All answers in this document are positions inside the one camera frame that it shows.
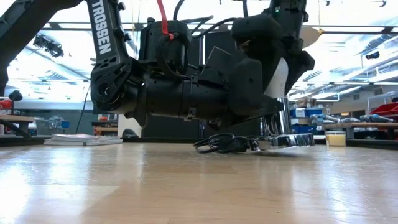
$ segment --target red cable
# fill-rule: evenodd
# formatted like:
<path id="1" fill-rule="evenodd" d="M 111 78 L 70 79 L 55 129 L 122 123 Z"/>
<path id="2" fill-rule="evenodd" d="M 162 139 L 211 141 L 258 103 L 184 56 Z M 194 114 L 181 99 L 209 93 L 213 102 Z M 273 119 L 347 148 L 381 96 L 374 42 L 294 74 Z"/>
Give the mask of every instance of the red cable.
<path id="1" fill-rule="evenodd" d="M 167 28 L 168 25 L 167 25 L 166 12 L 164 11 L 162 0 L 157 0 L 157 5 L 159 6 L 160 14 L 162 15 L 162 32 L 165 35 L 169 35 L 170 36 L 170 40 L 172 40 L 174 38 L 174 36 L 173 36 L 173 34 L 169 34 L 169 30 Z"/>

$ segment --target table surface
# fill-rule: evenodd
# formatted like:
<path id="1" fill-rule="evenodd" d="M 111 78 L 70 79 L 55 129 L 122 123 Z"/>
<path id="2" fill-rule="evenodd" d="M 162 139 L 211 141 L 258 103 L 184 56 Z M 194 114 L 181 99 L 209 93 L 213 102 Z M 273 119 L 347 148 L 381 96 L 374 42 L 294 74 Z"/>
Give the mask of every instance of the table surface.
<path id="1" fill-rule="evenodd" d="M 26 116 L 18 116 L 18 115 L 0 115 L 0 119 L 5 121 L 22 121 L 22 122 L 34 122 L 35 118 L 33 117 L 26 117 Z"/>
<path id="2" fill-rule="evenodd" d="M 324 124 L 323 128 L 398 128 L 398 123 L 338 123 Z"/>
<path id="3" fill-rule="evenodd" d="M 190 144 L 0 150 L 2 223 L 398 223 L 398 152 L 198 154 Z"/>

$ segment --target red container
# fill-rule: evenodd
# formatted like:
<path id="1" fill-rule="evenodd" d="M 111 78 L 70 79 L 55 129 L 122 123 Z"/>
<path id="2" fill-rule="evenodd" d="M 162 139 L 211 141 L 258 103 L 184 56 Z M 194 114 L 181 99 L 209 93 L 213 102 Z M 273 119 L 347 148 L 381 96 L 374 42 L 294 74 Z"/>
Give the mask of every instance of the red container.
<path id="1" fill-rule="evenodd" d="M 381 105 L 373 110 L 371 114 L 378 114 L 380 116 L 394 115 L 398 113 L 398 103 L 388 103 Z"/>

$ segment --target cable bundle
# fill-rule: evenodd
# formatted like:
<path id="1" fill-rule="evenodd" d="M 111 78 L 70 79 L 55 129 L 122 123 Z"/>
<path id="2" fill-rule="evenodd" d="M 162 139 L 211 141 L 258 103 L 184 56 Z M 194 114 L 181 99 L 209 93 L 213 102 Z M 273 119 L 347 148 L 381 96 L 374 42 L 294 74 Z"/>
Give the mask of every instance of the cable bundle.
<path id="1" fill-rule="evenodd" d="M 200 154 L 211 152 L 217 153 L 231 153 L 231 152 L 246 152 L 251 149 L 255 151 L 259 147 L 258 137 L 249 136 L 235 136 L 231 133 L 216 134 L 207 139 L 196 142 L 193 146 Z M 208 146 L 210 149 L 201 150 L 203 146 Z"/>

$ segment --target stack of papers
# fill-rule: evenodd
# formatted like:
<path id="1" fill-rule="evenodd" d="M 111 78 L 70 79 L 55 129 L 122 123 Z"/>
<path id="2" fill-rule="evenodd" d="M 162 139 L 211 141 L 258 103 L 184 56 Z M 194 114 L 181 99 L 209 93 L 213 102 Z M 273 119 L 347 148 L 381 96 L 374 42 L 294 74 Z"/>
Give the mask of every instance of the stack of papers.
<path id="1" fill-rule="evenodd" d="M 49 146 L 103 146 L 122 143 L 120 137 L 90 136 L 87 134 L 54 134 L 44 141 Z"/>

